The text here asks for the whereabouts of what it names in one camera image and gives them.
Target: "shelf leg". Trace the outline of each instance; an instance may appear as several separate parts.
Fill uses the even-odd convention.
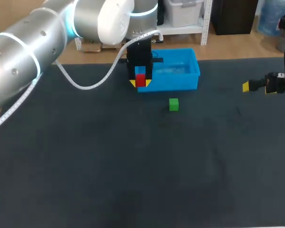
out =
[[[212,0],[205,0],[204,3],[204,24],[203,24],[203,32],[201,35],[201,45],[207,44],[209,24],[210,24],[210,16],[211,16],[211,8],[212,8]]]
[[[80,38],[75,38],[75,43],[76,43],[77,51],[80,51],[82,49],[82,47],[81,47],[81,39]]]

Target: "red block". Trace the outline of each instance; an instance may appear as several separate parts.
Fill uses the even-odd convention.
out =
[[[146,75],[137,74],[135,79],[136,87],[146,87]]]

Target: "dark gray table surface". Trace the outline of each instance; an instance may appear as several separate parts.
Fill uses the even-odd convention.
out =
[[[92,91],[50,67],[0,128],[0,228],[285,226],[285,94],[242,93],[283,59],[199,65],[197,91],[149,94],[125,66]]]

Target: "white cable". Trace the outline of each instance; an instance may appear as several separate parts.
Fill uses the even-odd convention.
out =
[[[24,94],[17,100],[17,102],[2,116],[0,117],[0,126],[20,107],[20,105],[27,99],[27,97],[29,96],[29,94],[33,91],[33,89],[35,88],[35,86],[37,85],[40,77],[42,76],[42,74],[40,74],[40,76],[36,77],[32,83],[29,85],[29,87],[26,89],[26,91],[24,92]]]
[[[94,84],[94,85],[91,85],[91,86],[81,86],[81,85],[78,85],[76,82],[73,81],[73,79],[70,77],[70,75],[66,72],[66,70],[63,68],[63,66],[58,62],[58,60],[56,60],[56,64],[57,66],[59,67],[59,69],[61,70],[61,72],[64,74],[64,76],[67,78],[67,80],[74,86],[76,87],[77,89],[81,89],[81,90],[90,90],[90,89],[94,89],[98,86],[100,86],[103,82],[105,82],[108,77],[111,75],[111,73],[113,72],[114,68],[116,67],[117,63],[118,63],[118,60],[122,57],[123,55],[123,52],[127,49],[127,47],[129,47],[131,44],[137,42],[137,41],[140,41],[142,39],[145,39],[149,36],[152,36],[154,34],[159,34],[159,38],[160,38],[160,41],[163,41],[163,35],[162,33],[159,31],[159,30],[154,30],[154,31],[151,31],[151,32],[148,32],[148,33],[145,33],[137,38],[134,38],[132,40],[130,40],[128,43],[126,43],[121,49],[120,51],[118,52],[117,54],[117,57],[115,59],[115,61],[113,62],[110,70],[108,71],[108,73],[104,76],[103,79],[101,79],[98,83]]]
[[[64,76],[67,78],[67,80],[76,88],[78,89],[82,89],[82,90],[89,90],[89,89],[94,89],[98,86],[100,86],[103,82],[105,82],[108,77],[111,75],[111,73],[113,72],[114,68],[116,67],[118,60],[122,57],[122,53],[126,50],[127,47],[129,47],[131,44],[145,39],[149,36],[152,36],[154,34],[159,34],[160,36],[160,41],[163,41],[163,35],[159,30],[155,30],[152,32],[148,32],[146,34],[143,34],[135,39],[130,40],[128,43],[126,43],[119,51],[115,61],[113,62],[110,70],[108,71],[108,73],[106,74],[106,76],[99,81],[98,83],[96,83],[95,85],[92,86],[79,86],[78,84],[76,84],[72,78],[68,75],[68,73],[66,72],[66,70],[63,68],[63,66],[56,60],[56,64],[59,67],[59,69],[61,70],[61,72],[64,74]],[[32,83],[29,85],[29,87],[26,89],[25,93],[17,100],[17,102],[3,115],[0,117],[0,126],[20,107],[20,105],[27,99],[27,97],[30,95],[30,93],[33,91],[33,89],[35,88],[35,86],[37,85],[39,79],[41,78],[42,74],[40,74],[39,76],[37,76]]]

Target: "wall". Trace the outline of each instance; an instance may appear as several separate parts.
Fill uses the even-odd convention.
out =
[[[44,0],[0,0],[0,32],[39,7]]]

